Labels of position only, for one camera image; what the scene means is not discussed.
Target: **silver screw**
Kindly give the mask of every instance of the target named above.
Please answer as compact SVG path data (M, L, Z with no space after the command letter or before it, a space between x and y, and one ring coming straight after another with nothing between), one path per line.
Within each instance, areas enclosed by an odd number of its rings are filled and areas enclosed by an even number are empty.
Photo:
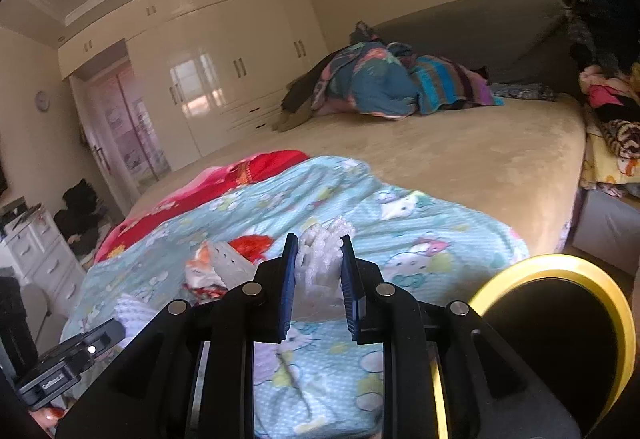
M182 314L187 310L187 302L184 300L174 300L166 310L169 311L169 314Z
M460 300L453 302L453 304L449 306L449 309L457 316L465 316L469 313L469 306L464 302L460 302Z
M262 291L262 286L257 282L249 282L242 286L242 292L247 296L256 296Z
M376 286L376 293L380 296L391 296L396 292L396 288L392 284L381 282Z

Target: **cartoon print blanket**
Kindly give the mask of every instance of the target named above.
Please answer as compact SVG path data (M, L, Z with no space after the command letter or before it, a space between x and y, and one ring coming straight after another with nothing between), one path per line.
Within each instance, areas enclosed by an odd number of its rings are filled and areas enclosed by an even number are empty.
M184 264L204 241L268 235L274 244L265 256L273 259L288 232L301 235L311 224L340 215L355 227L357 257L375 262L386 281L429 303L469 299L528 255L524 241L488 215L383 183L360 161L312 158L168 220L123 254L96 264L62 339L108 320L124 293L156 310L175 297L188 299L181 288ZM97 362L78 391L116 353ZM382 345L354 344L344 320L293 322L287 340L258 347L254 362L260 437L359 437L375 431Z

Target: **striped towel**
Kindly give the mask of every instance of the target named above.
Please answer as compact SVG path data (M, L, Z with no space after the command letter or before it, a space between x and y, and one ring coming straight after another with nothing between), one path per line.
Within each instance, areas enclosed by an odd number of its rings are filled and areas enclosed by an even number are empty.
M462 65L442 57L418 57L411 78L420 89L420 114L431 114L440 108L466 109L475 106L503 105L492 94L486 80Z

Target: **gray headboard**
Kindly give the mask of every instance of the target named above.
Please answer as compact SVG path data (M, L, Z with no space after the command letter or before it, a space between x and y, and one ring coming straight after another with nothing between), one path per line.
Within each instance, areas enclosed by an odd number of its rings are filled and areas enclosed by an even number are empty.
M494 82L543 82L581 97L558 0L456 0L395 18L376 31L418 54L488 67Z

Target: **red blanket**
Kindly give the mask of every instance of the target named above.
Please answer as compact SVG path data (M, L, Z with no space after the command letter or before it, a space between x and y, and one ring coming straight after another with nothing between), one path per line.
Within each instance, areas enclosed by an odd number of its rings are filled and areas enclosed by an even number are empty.
M113 228L96 253L95 262L121 254L175 216L193 210L238 186L273 177L305 159L308 156L299 150L278 150L257 154L228 166L208 168L187 186L165 197L150 212L138 218L126 219Z

